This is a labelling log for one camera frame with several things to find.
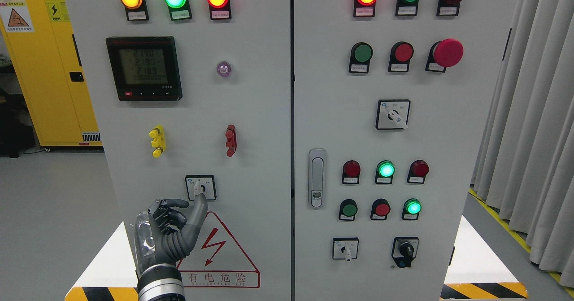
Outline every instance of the cable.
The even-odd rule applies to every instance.
[[[45,149],[41,149],[41,150],[36,151],[36,152],[26,153],[27,150],[29,150],[29,149],[34,149],[34,148],[35,148],[35,146],[32,146],[31,148],[27,148],[27,149],[24,150],[23,153],[26,154],[26,155],[28,155],[28,154],[36,154],[36,153],[40,153],[40,152],[45,152],[45,151],[46,151]]]

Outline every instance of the red warning triangle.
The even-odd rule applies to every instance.
[[[223,221],[207,213],[191,255],[179,262],[184,287],[258,288],[260,272]]]
[[[10,13],[10,21],[8,21],[9,27],[23,27],[23,26],[30,26],[26,21],[16,12],[16,9],[12,9],[12,13]]]

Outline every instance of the gray floor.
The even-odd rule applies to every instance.
[[[121,219],[103,153],[0,158],[0,300],[63,301]],[[465,217],[531,301],[571,301],[468,196]]]

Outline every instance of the hazard warning sticker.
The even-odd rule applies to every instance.
[[[69,22],[70,15],[65,0],[46,0],[48,15],[52,22]]]
[[[0,0],[0,17],[6,32],[33,32],[34,26],[24,0]]]
[[[192,255],[180,261],[186,288],[259,288],[260,273],[223,221],[207,213]]]

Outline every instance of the yellow cabinet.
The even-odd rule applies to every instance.
[[[2,35],[42,146],[101,146],[65,0],[0,0]]]

